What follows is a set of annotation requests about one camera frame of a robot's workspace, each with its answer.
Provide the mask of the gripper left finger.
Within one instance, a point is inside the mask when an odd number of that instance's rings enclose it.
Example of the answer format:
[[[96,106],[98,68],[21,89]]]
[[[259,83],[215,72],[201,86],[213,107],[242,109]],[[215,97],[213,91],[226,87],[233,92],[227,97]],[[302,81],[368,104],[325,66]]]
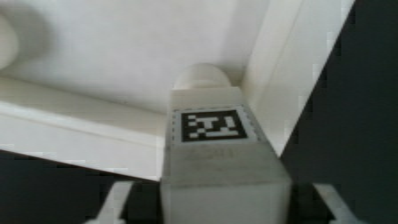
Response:
[[[114,183],[96,218],[87,221],[87,224],[126,224],[121,215],[133,184],[133,181]]]

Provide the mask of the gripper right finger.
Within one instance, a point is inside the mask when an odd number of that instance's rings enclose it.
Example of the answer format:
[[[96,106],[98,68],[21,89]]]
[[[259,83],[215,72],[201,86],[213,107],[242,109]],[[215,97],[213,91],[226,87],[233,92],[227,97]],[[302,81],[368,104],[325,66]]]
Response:
[[[334,215],[329,224],[370,224],[357,218],[334,186],[322,183],[315,183],[313,186]]]

